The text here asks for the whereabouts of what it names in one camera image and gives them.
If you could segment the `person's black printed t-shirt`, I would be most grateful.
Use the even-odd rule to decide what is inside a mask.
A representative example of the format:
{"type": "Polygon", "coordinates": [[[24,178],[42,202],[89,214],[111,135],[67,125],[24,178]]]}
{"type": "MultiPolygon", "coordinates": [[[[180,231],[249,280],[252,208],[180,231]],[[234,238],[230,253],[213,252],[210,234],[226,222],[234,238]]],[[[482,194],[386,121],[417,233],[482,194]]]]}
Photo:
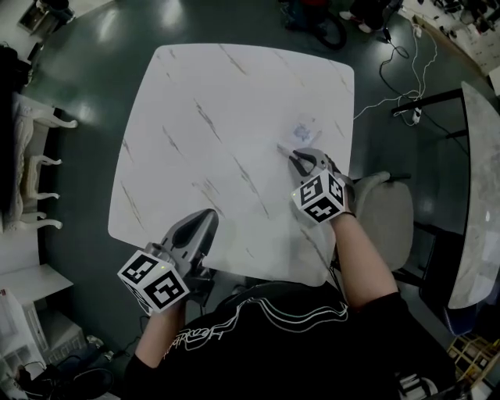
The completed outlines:
{"type": "Polygon", "coordinates": [[[133,357],[123,400],[399,400],[403,377],[455,367],[399,293],[349,308],[328,284],[259,285],[192,320],[156,368],[133,357]]]}

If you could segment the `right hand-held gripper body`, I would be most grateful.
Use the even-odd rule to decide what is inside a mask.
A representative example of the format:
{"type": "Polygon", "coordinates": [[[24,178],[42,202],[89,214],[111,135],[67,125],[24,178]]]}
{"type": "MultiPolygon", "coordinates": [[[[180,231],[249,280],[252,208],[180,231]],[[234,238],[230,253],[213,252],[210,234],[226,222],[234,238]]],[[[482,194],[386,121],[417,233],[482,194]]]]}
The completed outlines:
{"type": "Polygon", "coordinates": [[[325,159],[325,169],[311,174],[308,180],[293,180],[296,189],[291,198],[299,212],[314,223],[332,220],[341,214],[352,214],[348,204],[350,180],[325,159]]]}

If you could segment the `white cabinet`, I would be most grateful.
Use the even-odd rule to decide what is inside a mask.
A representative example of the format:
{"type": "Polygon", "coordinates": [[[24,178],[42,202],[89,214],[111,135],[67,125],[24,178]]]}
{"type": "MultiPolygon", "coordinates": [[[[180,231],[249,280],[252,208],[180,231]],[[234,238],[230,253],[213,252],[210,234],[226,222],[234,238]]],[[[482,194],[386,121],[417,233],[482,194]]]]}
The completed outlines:
{"type": "Polygon", "coordinates": [[[0,300],[12,333],[0,337],[0,370],[15,375],[19,366],[41,370],[84,344],[82,329],[52,304],[73,283],[48,265],[0,275],[0,300]]]}

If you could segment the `cream dressing table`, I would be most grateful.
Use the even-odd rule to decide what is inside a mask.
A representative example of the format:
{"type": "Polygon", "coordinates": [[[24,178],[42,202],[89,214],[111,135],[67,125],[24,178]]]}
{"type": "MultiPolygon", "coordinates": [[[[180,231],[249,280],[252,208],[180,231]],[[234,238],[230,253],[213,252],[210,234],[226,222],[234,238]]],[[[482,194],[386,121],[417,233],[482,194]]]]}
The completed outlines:
{"type": "Polygon", "coordinates": [[[26,200],[22,196],[23,172],[27,159],[45,155],[44,148],[51,129],[74,129],[76,120],[62,120],[56,109],[24,95],[15,94],[13,100],[13,188],[9,209],[2,216],[2,229],[37,230],[42,227],[61,229],[63,223],[49,219],[38,210],[41,200],[26,200]]]}

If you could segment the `white small packet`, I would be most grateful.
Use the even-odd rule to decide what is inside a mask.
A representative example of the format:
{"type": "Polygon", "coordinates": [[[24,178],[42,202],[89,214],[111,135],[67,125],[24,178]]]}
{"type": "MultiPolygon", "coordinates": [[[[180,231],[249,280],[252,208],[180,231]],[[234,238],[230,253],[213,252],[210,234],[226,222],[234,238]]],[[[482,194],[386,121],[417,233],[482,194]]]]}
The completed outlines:
{"type": "Polygon", "coordinates": [[[289,142],[296,148],[308,147],[323,133],[323,125],[315,116],[307,113],[298,115],[288,135],[289,142]]]}

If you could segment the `person's right forearm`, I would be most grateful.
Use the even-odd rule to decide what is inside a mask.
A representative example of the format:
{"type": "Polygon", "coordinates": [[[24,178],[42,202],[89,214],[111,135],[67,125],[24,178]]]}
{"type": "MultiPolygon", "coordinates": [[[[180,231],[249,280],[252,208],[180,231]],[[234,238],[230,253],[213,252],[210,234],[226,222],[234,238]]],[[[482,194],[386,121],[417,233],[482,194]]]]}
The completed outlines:
{"type": "Polygon", "coordinates": [[[398,291],[392,272],[359,221],[344,212],[330,222],[337,245],[343,287],[354,309],[398,291]]]}

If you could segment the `grey stone long table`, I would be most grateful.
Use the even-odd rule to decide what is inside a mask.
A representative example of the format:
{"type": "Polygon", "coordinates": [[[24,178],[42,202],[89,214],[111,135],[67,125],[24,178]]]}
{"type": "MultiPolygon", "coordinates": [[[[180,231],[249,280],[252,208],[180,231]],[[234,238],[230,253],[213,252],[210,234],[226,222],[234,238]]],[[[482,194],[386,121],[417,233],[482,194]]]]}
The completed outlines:
{"type": "Polygon", "coordinates": [[[466,82],[460,89],[409,102],[400,113],[460,99],[469,145],[469,201],[462,258],[448,301],[464,309],[485,300],[500,271],[500,113],[466,82]]]}

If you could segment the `white shelf unit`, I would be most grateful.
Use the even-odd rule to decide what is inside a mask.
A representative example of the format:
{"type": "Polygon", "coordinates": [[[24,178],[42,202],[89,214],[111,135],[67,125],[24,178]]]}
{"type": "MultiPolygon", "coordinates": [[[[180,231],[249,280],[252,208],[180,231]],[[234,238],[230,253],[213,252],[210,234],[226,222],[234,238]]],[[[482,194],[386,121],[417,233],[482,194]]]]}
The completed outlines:
{"type": "Polygon", "coordinates": [[[494,30],[488,28],[480,32],[474,23],[465,25],[466,17],[462,16],[463,7],[456,12],[448,12],[442,7],[445,0],[403,0],[398,12],[407,19],[418,16],[437,30],[443,27],[452,30],[456,37],[450,37],[481,69],[488,75],[500,66],[500,17],[492,22],[494,30]]]}

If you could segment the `white marble square table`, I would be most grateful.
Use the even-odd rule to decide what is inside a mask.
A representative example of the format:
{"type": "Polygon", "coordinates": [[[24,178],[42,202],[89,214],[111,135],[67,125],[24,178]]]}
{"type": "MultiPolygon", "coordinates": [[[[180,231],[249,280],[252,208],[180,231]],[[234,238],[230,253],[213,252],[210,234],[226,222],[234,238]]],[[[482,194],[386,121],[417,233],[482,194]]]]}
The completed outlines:
{"type": "Polygon", "coordinates": [[[301,113],[312,146],[343,173],[352,150],[355,74],[343,63],[250,45],[165,45],[134,100],[116,166],[109,234],[139,248],[211,208],[220,223],[205,264],[262,280],[320,286],[334,237],[298,214],[278,146],[301,113]]]}

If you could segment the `light grey upholstered chair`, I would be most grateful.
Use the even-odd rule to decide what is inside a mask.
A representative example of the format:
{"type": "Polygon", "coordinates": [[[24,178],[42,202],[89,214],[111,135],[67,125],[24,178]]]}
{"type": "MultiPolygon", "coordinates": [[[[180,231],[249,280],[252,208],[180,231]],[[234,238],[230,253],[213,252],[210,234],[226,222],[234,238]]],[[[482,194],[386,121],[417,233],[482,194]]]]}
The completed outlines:
{"type": "Polygon", "coordinates": [[[413,199],[405,183],[409,173],[374,173],[352,182],[353,210],[396,280],[421,288],[424,279],[404,268],[413,232],[436,235],[438,227],[413,219],[413,199]]]}

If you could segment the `cream stool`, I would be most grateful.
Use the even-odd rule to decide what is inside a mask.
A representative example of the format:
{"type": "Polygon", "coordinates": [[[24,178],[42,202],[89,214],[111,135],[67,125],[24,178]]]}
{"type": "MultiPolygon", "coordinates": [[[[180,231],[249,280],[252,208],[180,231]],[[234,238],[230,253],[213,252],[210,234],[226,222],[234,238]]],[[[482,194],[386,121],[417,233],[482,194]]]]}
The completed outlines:
{"type": "Polygon", "coordinates": [[[33,155],[27,159],[23,172],[21,193],[26,200],[45,200],[49,198],[59,199],[58,193],[39,192],[39,173],[43,166],[59,166],[63,163],[61,159],[50,159],[45,155],[33,155]]]}

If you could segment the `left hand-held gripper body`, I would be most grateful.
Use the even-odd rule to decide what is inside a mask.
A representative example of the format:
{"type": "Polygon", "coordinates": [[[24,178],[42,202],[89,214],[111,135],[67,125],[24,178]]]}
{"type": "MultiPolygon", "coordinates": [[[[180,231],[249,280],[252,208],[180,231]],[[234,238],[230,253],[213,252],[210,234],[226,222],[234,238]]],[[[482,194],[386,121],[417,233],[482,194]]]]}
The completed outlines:
{"type": "Polygon", "coordinates": [[[183,299],[205,306],[216,274],[202,265],[207,255],[149,242],[130,257],[117,276],[149,313],[161,313],[183,299]]]}

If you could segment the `person's left forearm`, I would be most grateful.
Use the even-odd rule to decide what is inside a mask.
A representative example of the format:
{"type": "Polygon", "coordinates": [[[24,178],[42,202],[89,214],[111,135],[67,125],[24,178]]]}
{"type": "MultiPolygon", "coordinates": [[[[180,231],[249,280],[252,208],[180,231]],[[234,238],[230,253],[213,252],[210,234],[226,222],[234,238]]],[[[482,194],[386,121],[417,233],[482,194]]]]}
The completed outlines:
{"type": "Polygon", "coordinates": [[[148,367],[156,368],[173,340],[184,327],[186,302],[180,301],[163,312],[152,312],[135,355],[148,367]]]}

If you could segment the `wooden frame crate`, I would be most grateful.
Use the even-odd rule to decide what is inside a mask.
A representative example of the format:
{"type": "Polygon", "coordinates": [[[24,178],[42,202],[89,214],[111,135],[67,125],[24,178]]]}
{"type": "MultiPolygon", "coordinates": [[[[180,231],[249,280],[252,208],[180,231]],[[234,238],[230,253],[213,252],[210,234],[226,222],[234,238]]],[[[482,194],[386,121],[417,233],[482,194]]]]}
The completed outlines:
{"type": "Polygon", "coordinates": [[[464,334],[455,337],[448,355],[455,364],[457,381],[464,380],[475,388],[500,360],[500,339],[491,343],[477,334],[464,334]]]}

